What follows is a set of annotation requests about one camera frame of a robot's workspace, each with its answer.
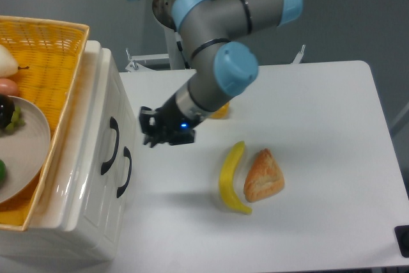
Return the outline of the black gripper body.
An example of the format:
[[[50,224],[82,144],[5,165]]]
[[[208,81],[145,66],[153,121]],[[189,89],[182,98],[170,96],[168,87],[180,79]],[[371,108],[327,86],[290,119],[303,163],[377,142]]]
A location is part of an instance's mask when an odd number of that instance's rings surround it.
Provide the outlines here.
[[[155,144],[190,144],[195,141],[195,128],[204,121],[203,110],[189,92],[176,92],[157,111]]]

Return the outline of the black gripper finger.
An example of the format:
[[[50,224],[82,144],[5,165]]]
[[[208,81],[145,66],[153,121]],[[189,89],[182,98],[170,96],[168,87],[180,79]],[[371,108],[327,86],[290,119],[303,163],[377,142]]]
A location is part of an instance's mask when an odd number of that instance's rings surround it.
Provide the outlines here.
[[[139,123],[141,131],[148,137],[157,137],[159,134],[159,126],[157,125],[157,118],[160,109],[151,109],[142,106],[139,111]]]
[[[147,145],[150,148],[155,147],[158,144],[164,144],[167,143],[168,139],[163,136],[149,136],[145,135],[144,140],[143,140],[143,145]]]

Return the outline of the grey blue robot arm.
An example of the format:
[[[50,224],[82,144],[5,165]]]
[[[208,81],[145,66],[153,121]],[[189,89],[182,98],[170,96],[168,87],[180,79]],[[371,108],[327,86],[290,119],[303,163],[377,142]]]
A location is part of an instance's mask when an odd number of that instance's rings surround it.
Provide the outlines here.
[[[195,128],[258,76],[258,61],[239,39],[302,13],[303,0],[171,0],[169,16],[195,74],[162,107],[142,107],[144,143],[189,144]]]

